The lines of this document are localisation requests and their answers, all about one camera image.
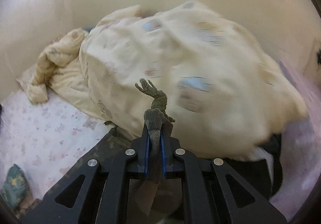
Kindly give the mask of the camouflage green pants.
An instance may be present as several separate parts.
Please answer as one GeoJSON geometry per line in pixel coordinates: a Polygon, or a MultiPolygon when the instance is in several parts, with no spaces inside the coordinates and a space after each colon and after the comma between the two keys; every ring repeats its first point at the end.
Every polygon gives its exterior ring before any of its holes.
{"type": "Polygon", "coordinates": [[[181,184],[178,179],[165,179],[162,173],[161,128],[173,129],[175,120],[165,110],[167,96],[151,81],[141,78],[135,87],[153,98],[150,109],[144,113],[144,126],[148,133],[148,169],[143,177],[129,180],[127,223],[178,223],[176,210],[182,203],[181,184]]]}

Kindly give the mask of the black clothing pile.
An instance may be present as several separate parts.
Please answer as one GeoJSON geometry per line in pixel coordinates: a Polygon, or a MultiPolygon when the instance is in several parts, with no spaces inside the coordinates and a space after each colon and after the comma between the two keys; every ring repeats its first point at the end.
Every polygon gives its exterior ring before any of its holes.
{"type": "Polygon", "coordinates": [[[226,158],[225,161],[263,197],[270,199],[279,191],[283,180],[281,145],[282,135],[274,134],[268,142],[256,147],[248,158],[226,158]]]}

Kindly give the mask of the cream patterned comforter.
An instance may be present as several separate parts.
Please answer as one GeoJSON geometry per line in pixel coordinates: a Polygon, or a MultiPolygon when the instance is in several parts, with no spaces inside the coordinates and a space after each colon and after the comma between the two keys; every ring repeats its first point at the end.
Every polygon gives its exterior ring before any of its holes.
{"type": "Polygon", "coordinates": [[[197,1],[152,16],[131,6],[89,31],[73,29],[18,81],[33,104],[46,102],[51,88],[134,138],[152,103],[137,88],[142,78],[167,96],[173,136],[203,158],[246,155],[308,114],[256,38],[197,1]]]}

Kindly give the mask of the white floral bed sheet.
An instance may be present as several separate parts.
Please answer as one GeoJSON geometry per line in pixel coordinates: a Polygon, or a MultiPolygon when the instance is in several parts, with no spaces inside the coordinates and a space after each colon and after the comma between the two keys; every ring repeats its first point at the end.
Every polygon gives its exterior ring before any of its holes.
{"type": "MultiPolygon", "coordinates": [[[[307,200],[320,175],[320,89],[288,64],[286,77],[303,96],[309,117],[289,125],[282,135],[283,182],[271,199],[286,219],[307,200]]],[[[18,165],[36,198],[42,198],[76,161],[109,131],[54,93],[49,102],[34,106],[25,93],[11,94],[2,103],[1,179],[18,165]]]]}

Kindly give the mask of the green yellow folded garment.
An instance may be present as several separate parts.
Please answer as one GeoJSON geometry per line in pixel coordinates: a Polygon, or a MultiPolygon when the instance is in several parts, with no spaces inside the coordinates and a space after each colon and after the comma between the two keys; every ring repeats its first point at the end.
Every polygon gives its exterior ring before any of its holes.
{"type": "Polygon", "coordinates": [[[1,197],[12,211],[16,211],[29,194],[29,191],[24,172],[18,165],[14,164],[8,170],[1,188],[1,197]]]}

